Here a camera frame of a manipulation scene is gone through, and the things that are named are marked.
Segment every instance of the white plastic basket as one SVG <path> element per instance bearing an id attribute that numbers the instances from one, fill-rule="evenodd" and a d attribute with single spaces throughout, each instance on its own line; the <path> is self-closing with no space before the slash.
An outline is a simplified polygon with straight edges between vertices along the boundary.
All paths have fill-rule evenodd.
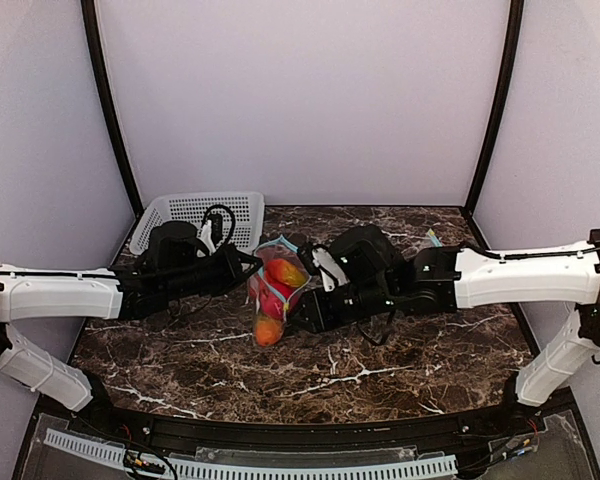
<path id="1" fill-rule="evenodd" d="M 151 230 L 169 220 L 182 220 L 202 226 L 202 216 L 211 205 L 221 203 L 236 216 L 236 229 L 231 243 L 239 250 L 251 253 L 260 243 L 264 220 L 264 196 L 258 192 L 207 192 L 165 195 L 153 200 L 145 210 L 131 236 L 129 250 L 140 255 L 149 246 Z M 229 233 L 231 219 L 223 210 L 223 235 Z"/>

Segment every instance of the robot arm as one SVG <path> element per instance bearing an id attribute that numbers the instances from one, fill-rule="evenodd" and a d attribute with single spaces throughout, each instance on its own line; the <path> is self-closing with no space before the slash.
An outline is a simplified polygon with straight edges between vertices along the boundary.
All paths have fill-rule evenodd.
<path id="1" fill-rule="evenodd" d="M 402 311 L 455 312 L 505 302 L 568 301 L 578 308 L 542 353 L 515 378 L 514 403 L 538 407 L 600 351 L 600 230 L 557 248 L 491 252 L 471 246 L 429 248 L 405 260 L 380 229 L 354 227 L 328 248 L 304 245 L 300 257 L 335 287 L 305 292 L 289 321 L 319 333 Z"/>
<path id="2" fill-rule="evenodd" d="M 32 270 L 0 265 L 0 372 L 82 410 L 94 397 L 93 377 L 29 342 L 12 320 L 36 317 L 140 319 L 189 295 L 223 295 L 261 266 L 233 244 L 208 245 L 211 235 L 184 222 L 151 233 L 149 248 L 133 265 L 89 271 Z"/>

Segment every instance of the white panel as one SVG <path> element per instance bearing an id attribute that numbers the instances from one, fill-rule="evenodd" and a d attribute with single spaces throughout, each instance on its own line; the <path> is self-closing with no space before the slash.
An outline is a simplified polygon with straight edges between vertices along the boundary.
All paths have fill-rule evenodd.
<path id="1" fill-rule="evenodd" d="M 463 204 L 508 4 L 100 1 L 143 201 Z"/>
<path id="2" fill-rule="evenodd" d="M 600 227 L 600 0 L 527 2 L 502 128 L 477 209 L 493 248 L 540 247 Z M 527 305 L 545 345 L 564 305 Z M 571 382 L 600 461 L 600 367 Z"/>
<path id="3" fill-rule="evenodd" d="M 0 261 L 107 264 L 132 222 L 89 63 L 80 2 L 0 1 Z M 66 359 L 80 320 L 18 321 Z M 0 479 L 36 396 L 0 376 Z"/>

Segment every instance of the net bag of fruit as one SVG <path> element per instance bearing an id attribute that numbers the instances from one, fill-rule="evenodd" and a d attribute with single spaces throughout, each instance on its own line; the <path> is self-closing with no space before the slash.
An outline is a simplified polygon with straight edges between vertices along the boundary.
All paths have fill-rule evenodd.
<path id="1" fill-rule="evenodd" d="M 262 347 L 273 345 L 284 333 L 287 312 L 309 283 L 309 274 L 298 259 L 296 247 L 280 236 L 253 252 L 264 266 L 249 279 L 249 296 L 256 305 L 253 338 Z"/>

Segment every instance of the marble surface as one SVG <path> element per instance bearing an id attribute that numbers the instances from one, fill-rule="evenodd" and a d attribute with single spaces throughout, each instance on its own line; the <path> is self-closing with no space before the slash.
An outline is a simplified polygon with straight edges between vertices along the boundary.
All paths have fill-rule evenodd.
<path id="1" fill-rule="evenodd" d="M 375 223 L 405 256 L 472 240 L 446 207 L 267 207 L 264 237 L 329 243 Z M 119 262 L 133 257 L 126 250 Z M 73 364 L 99 375 L 119 407 L 255 423 L 349 423 L 452 413 L 497 404 L 504 380 L 531 359 L 507 306 L 394 320 L 385 346 L 355 327 L 294 332 L 261 348 L 246 288 L 190 298 L 142 321 L 90 320 Z M 372 329 L 383 319 L 373 320 Z"/>

